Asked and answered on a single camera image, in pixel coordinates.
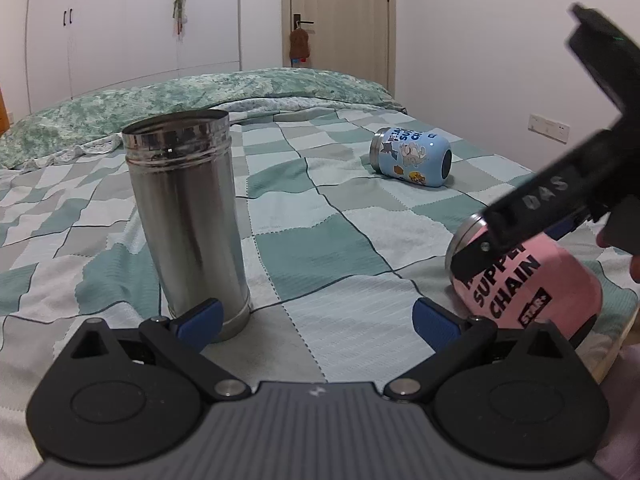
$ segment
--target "screw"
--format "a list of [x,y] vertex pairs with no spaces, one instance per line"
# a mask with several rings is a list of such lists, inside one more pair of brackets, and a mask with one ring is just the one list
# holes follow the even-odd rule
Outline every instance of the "screw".
[[420,383],[415,379],[396,379],[389,383],[389,389],[396,395],[413,395],[420,391]]
[[217,394],[223,397],[237,397],[244,393],[246,384],[238,379],[224,379],[214,387]]

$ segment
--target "door handle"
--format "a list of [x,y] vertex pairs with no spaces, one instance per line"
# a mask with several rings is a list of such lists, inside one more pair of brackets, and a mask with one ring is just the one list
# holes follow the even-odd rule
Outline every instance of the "door handle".
[[309,25],[313,25],[315,22],[304,22],[301,19],[301,15],[300,14],[294,14],[293,15],[293,30],[296,30],[297,28],[300,28],[300,23],[307,23]]

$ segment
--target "silver bottle rim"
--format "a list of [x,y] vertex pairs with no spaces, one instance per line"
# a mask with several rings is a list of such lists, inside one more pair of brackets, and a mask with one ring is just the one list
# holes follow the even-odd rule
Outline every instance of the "silver bottle rim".
[[151,117],[124,128],[122,140],[129,164],[188,164],[228,152],[229,115],[224,110],[191,110]]
[[371,139],[371,146],[369,147],[369,164],[377,172],[380,173],[380,164],[378,162],[378,154],[380,153],[380,146],[382,145],[382,139],[385,134],[390,130],[388,126],[380,128]]
[[453,283],[453,280],[455,279],[451,272],[451,259],[453,258],[453,255],[460,249],[466,247],[476,233],[485,225],[486,222],[484,221],[484,218],[482,218],[482,215],[480,213],[473,213],[468,219],[462,222],[456,233],[453,235],[453,238],[449,243],[449,247],[447,247],[447,253],[444,257],[444,266],[449,273],[449,280],[451,283]]

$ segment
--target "bed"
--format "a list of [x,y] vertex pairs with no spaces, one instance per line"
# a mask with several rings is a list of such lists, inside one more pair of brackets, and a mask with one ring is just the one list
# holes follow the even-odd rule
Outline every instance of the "bed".
[[[183,78],[106,91],[17,123],[0,139],[0,479],[40,458],[24,423],[31,393],[88,316],[112,328],[168,314],[130,185],[126,124],[190,108],[232,121],[236,208],[253,311],[204,355],[260,380],[391,378],[432,350],[411,307],[429,296],[459,314],[444,270],[460,223],[529,170],[415,120],[381,86],[313,70]],[[436,130],[451,143],[445,186],[376,174],[384,126]],[[587,223],[561,244],[599,278],[603,312],[578,353],[597,380],[638,309],[629,256],[595,244]]]

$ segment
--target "wardrobe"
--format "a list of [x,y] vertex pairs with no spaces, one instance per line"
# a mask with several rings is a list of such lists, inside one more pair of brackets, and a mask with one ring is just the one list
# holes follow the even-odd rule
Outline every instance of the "wardrobe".
[[31,111],[108,88],[239,70],[238,0],[29,0]]

